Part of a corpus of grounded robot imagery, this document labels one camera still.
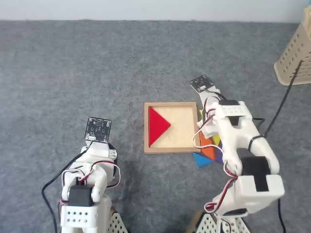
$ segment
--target blue tangram piece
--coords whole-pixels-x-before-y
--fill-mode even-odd
[[[193,156],[194,156],[199,167],[203,167],[203,166],[213,162],[213,160],[211,160],[207,157],[204,157],[198,153],[193,152],[192,154],[193,154]]]

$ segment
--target gray carpet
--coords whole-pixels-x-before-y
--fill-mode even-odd
[[[296,24],[0,22],[0,232],[52,233],[43,184],[75,156],[88,116],[113,120],[120,186],[108,190],[132,233],[181,233],[222,190],[222,166],[190,153],[143,153],[143,103],[197,101],[189,80],[209,75],[267,127],[286,87],[273,63]],[[269,135],[281,165],[288,232],[311,231],[310,86],[294,86]],[[56,210],[61,184],[48,188]],[[246,218],[281,232],[276,203]]]

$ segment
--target circuit board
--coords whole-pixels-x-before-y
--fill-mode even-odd
[[[214,86],[213,81],[206,75],[201,75],[190,81],[190,85],[194,88],[197,93],[201,93]]]
[[[85,139],[90,141],[108,143],[111,120],[88,117]]]

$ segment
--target white wall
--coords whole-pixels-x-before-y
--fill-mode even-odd
[[[309,0],[0,0],[0,19],[299,22]]]

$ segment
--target red and white wire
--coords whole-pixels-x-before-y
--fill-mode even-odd
[[[117,187],[117,186],[120,184],[120,181],[121,181],[120,167],[119,167],[117,164],[115,164],[114,162],[106,161],[106,160],[101,160],[101,161],[96,161],[96,162],[94,162],[94,163],[92,164],[92,166],[91,166],[90,172],[89,172],[88,174],[86,174],[84,177],[82,177],[81,179],[79,179],[80,182],[85,181],[85,180],[92,174],[92,172],[94,171],[94,168],[93,168],[93,167],[94,167],[96,164],[111,164],[111,165],[113,165],[114,167],[116,167],[117,170],[118,170],[118,174],[119,174],[118,182],[115,183],[115,184],[113,184],[113,185],[108,185],[108,186],[107,186],[107,189]]]
[[[219,209],[219,207],[220,207],[221,204],[223,203],[223,200],[224,200],[225,195],[226,195],[226,193],[227,193],[227,191],[228,191],[228,189],[229,189],[229,186],[230,186],[234,181],[236,181],[237,178],[238,178],[237,175],[233,174],[231,171],[228,170],[228,168],[227,168],[227,161],[224,162],[224,172],[225,172],[228,176],[232,177],[232,179],[230,179],[230,180],[226,183],[226,185],[225,185],[225,187],[224,187],[224,189],[223,189],[223,191],[222,191],[221,197],[220,197],[220,199],[219,199],[218,202],[208,202],[208,203],[206,203],[206,204],[204,205],[204,210],[205,210],[207,213],[209,213],[209,214],[212,214],[212,213],[216,212],[216,211]]]
[[[220,100],[220,99],[219,99],[218,97],[216,97],[216,96],[209,96],[209,97],[207,97],[207,98],[205,99],[205,101],[204,101],[204,106],[203,106],[203,110],[202,110],[202,114],[204,114],[204,111],[205,111],[205,114],[207,115],[207,117],[208,117],[209,113],[211,113],[212,111],[215,111],[215,110],[216,110],[215,108],[210,108],[210,109],[208,109],[208,110],[206,111],[206,104],[207,104],[209,98],[216,98],[216,99]]]
[[[60,199],[58,202],[58,215],[61,216],[62,213],[62,206],[67,205],[68,201],[64,201],[63,199]]]
[[[215,148],[217,148],[218,150],[220,150],[221,153],[223,153],[223,152],[224,152],[223,149],[221,149],[220,147],[218,147],[218,146],[216,146],[216,145],[214,145],[214,144],[209,144],[209,145],[204,145],[204,146],[197,146],[197,145],[194,143],[195,136],[196,136],[199,132],[202,131],[202,129],[203,129],[203,127],[204,127],[205,125],[207,125],[210,121],[213,120],[213,117],[214,117],[214,116],[215,116],[215,115],[211,115],[211,116],[202,124],[202,126],[199,128],[199,130],[194,134],[194,136],[192,137],[192,144],[193,144],[193,146],[194,146],[195,148],[198,148],[198,149],[204,149],[204,148],[208,148],[208,147],[215,147]]]
[[[64,187],[64,185],[65,185],[65,174],[66,174],[67,172],[74,172],[74,171],[80,172],[80,173],[82,174],[82,176],[80,176],[80,177],[84,177],[84,176],[85,176],[85,173],[84,173],[81,169],[78,169],[78,168],[67,169],[67,170],[65,170],[65,171],[62,172],[62,176],[61,176],[61,178],[62,178],[62,186],[63,186],[63,187]]]
[[[224,162],[224,172],[225,172],[225,174],[227,174],[230,177],[237,178],[238,176],[236,174],[233,174],[231,171],[229,171],[229,169],[227,168],[227,163],[228,163],[228,161]]]
[[[220,207],[221,204],[223,203],[223,200],[224,200],[224,198],[225,198],[225,195],[226,195],[226,193],[227,193],[227,191],[228,191],[229,186],[230,186],[234,181],[236,181],[236,179],[237,179],[237,178],[232,178],[232,179],[230,179],[230,180],[226,183],[226,185],[225,185],[225,187],[224,187],[224,189],[223,189],[223,191],[222,191],[221,197],[220,197],[220,199],[219,199],[218,202],[208,202],[208,203],[206,203],[206,204],[204,205],[204,210],[205,210],[208,214],[212,214],[212,213],[216,212],[216,211],[219,209],[219,207]]]

